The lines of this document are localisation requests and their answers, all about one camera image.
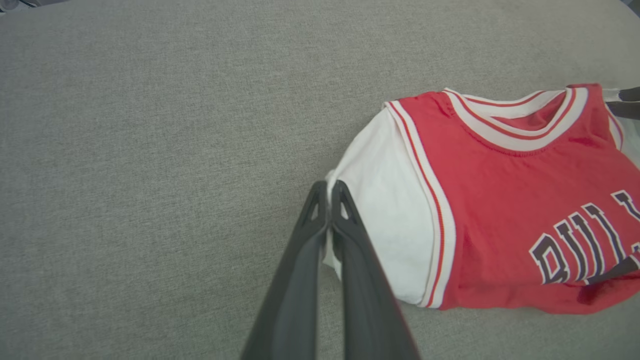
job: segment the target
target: clothing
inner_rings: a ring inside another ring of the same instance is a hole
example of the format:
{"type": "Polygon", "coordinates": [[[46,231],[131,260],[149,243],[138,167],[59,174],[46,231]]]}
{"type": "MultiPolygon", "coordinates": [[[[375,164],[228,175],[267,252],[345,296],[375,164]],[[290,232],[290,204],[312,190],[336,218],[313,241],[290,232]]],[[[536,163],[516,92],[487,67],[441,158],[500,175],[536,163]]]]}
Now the clothing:
{"type": "Polygon", "coordinates": [[[640,263],[629,257],[640,172],[620,152],[638,135],[602,99],[575,85],[507,102],[449,89],[389,102],[328,180],[349,185],[401,300],[598,311],[640,288],[628,274],[640,263]]]}

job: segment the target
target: gray fabric surface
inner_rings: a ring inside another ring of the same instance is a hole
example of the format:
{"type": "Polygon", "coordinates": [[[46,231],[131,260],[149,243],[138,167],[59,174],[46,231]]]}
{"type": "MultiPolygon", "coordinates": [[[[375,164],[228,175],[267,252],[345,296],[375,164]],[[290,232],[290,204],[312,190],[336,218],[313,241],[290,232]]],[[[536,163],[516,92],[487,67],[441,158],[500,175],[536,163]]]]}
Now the gray fabric surface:
{"type": "MultiPolygon", "coordinates": [[[[618,0],[72,1],[0,18],[0,357],[235,358],[310,185],[383,101],[640,85],[618,0]]],[[[342,356],[323,267],[319,358],[342,356]]],[[[425,358],[637,358],[591,316],[403,305],[425,358]]]]}

